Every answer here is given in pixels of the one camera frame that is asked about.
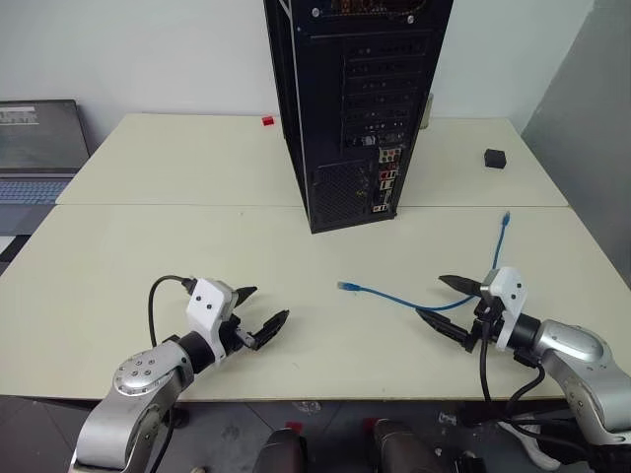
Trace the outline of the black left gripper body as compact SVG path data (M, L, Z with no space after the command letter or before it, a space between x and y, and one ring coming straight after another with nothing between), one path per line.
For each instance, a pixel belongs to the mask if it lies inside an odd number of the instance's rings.
M242 347L251 348L254 344L254 338L241 328L241 319L234 314L221 323L220 341L227 355L232 355Z

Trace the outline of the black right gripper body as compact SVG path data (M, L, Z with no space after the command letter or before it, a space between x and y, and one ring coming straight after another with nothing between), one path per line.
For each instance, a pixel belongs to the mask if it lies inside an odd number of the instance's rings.
M504 325L504 304L494 300L488 304L480 300L474 309L474 321L464 342L464 350L471 353L478 341L496 342Z

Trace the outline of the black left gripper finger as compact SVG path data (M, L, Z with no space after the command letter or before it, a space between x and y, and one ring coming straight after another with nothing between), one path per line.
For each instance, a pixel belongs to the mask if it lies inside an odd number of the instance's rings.
M231 310L243 304L257 291L257 286L247 286L232 290Z
M249 347L254 351L258 351L266 345L282 329L289 317L289 314L290 311L288 309L284 309L266 320L257 332L251 334L252 344Z

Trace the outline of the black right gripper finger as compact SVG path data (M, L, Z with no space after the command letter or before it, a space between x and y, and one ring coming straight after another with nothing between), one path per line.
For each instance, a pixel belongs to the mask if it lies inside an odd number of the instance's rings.
M481 297L481 284L458 275L441 275L439 280L467 296Z
M469 336L467 330L453 324L447 317L434 311L417 308L416 312L435 331L456 341L461 346L465 345Z

